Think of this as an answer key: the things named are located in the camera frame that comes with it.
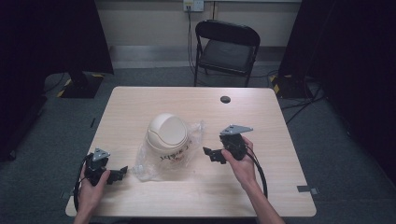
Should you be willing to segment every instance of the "white lid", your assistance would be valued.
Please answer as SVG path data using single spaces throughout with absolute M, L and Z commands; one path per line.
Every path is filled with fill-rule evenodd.
M 174 153 L 187 142 L 186 125 L 173 114 L 160 114 L 149 124 L 147 140 L 159 153 Z

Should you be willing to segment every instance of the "plastic bag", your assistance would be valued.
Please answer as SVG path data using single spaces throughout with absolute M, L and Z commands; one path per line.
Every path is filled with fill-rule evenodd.
M 161 179 L 164 173 L 183 169 L 188 166 L 197 148 L 202 144 L 204 123 L 186 124 L 188 143 L 177 153 L 159 155 L 154 152 L 147 141 L 140 146 L 132 172 L 142 181 Z

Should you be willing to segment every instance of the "wooden table top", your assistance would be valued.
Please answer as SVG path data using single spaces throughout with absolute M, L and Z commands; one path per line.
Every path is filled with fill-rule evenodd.
M 221 96 L 229 96 L 224 104 Z M 222 148 L 219 132 L 230 124 L 247 126 L 242 133 L 254 144 L 264 171 L 268 198 L 282 217 L 312 217 L 316 213 L 288 128 L 271 89 L 117 87 L 112 92 L 89 152 L 110 152 L 107 169 L 134 166 L 150 121 L 161 113 L 187 123 L 205 124 L 203 143 L 189 165 L 164 181 L 142 182 L 131 170 L 122 181 L 107 185 L 95 211 L 106 217 L 255 217 L 248 196 L 230 165 L 211 162 L 202 147 Z M 260 175 L 256 174 L 261 184 Z M 65 212 L 75 216 L 73 198 Z

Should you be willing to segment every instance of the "person's right hand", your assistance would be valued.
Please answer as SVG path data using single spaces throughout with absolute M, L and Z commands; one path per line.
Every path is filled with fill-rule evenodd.
M 244 136 L 242 136 L 242 138 L 247 144 L 247 152 L 252 155 L 253 143 Z M 231 152 L 227 149 L 223 149 L 221 154 L 224 156 L 225 160 L 230 163 L 231 167 L 233 168 L 233 173 L 235 174 L 235 177 L 239 183 L 241 183 L 243 189 L 246 189 L 246 186 L 249 184 L 257 183 L 254 171 L 254 163 L 248 155 L 245 155 L 241 161 L 237 161 L 233 157 L 233 154 L 231 154 Z

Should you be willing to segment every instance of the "wall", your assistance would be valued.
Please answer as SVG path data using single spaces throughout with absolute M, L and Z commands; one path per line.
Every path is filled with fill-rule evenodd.
M 182 1 L 96 1 L 108 45 L 187 46 L 188 13 Z M 248 25 L 262 46 L 286 47 L 300 3 L 295 1 L 205 1 L 204 12 L 191 13 L 192 44 L 197 22 L 209 19 Z

